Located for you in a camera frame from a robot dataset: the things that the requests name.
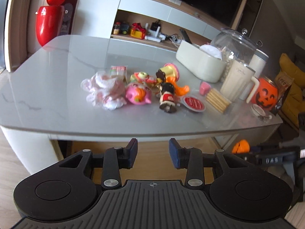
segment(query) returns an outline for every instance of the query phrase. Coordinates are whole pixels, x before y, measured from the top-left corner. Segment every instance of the black gripper base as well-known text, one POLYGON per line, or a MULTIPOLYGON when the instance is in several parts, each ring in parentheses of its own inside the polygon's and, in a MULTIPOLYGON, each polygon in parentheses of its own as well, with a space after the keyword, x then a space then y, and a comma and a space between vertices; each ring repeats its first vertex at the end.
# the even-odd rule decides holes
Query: black gripper base
POLYGON ((264 223, 242 222, 225 216, 205 193, 180 181, 129 180, 120 189, 104 191, 85 214, 65 222, 44 223, 29 218, 14 229, 293 229, 284 219, 264 223))

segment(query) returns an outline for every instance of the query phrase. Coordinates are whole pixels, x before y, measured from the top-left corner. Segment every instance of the pink plastic bag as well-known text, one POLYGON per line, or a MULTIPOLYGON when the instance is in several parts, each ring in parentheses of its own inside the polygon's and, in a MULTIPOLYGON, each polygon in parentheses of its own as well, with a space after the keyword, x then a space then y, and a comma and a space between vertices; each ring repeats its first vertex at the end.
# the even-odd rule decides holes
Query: pink plastic bag
POLYGON ((86 100, 93 106, 114 110, 126 104, 125 86, 121 76, 111 78, 105 71, 100 71, 91 79, 83 80, 80 87, 91 93, 86 100))

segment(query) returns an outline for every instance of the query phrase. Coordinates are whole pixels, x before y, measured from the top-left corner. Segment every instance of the white container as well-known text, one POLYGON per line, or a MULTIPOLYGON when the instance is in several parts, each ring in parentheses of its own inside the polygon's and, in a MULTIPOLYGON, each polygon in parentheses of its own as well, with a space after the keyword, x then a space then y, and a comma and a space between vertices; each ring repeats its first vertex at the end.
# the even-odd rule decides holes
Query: white container
POLYGON ((254 82, 254 88, 247 98, 250 102, 254 93, 260 86, 260 82, 254 77, 255 71, 246 64, 234 60, 232 67, 220 89, 220 93, 230 101, 234 102, 243 92, 250 81, 254 82))
MULTIPOLYGON (((260 74, 262 73, 266 62, 268 61, 268 55, 264 52, 262 52, 261 50, 256 50, 250 63, 249 63, 249 67, 255 71, 254 77, 259 78, 260 74)), ((247 85, 247 87, 245 88, 245 90, 242 92, 242 94, 240 95, 240 99, 241 100, 246 100, 246 98, 248 97, 248 95, 250 94, 251 90, 253 88, 253 83, 249 83, 247 85)))
POLYGON ((224 61, 184 40, 178 48, 176 59, 196 77, 209 83, 217 83, 226 66, 224 61))

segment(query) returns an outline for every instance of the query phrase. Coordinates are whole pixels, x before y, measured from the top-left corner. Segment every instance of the white marble tabletop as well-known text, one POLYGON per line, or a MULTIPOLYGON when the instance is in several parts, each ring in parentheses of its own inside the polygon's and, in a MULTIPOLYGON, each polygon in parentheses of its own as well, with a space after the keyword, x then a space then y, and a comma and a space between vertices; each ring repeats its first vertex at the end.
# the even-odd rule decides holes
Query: white marble tabletop
POLYGON ((175 52, 143 44, 87 36, 59 36, 32 55, 10 76, 0 90, 0 125, 26 131, 102 137, 154 137, 204 135, 282 123, 280 117, 262 122, 249 104, 238 100, 224 115, 199 94, 200 80, 175 58, 175 52), (179 86, 206 105, 203 113, 179 108, 175 114, 159 109, 159 101, 128 104, 114 111, 93 107, 80 83, 98 70, 127 65, 128 75, 150 75, 174 63, 180 71, 179 86))

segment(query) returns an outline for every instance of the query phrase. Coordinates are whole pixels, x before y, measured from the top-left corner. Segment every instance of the blue gripper pad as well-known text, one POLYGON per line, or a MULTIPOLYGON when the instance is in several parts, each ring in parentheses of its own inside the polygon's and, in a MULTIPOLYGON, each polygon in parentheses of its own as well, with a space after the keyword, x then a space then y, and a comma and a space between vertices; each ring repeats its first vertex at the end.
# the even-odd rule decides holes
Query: blue gripper pad
POLYGON ((169 152, 170 152, 170 158, 173 162, 173 165, 176 169, 184 168, 182 166, 181 158, 183 157, 183 149, 178 144, 175 138, 171 138, 169 140, 169 152))

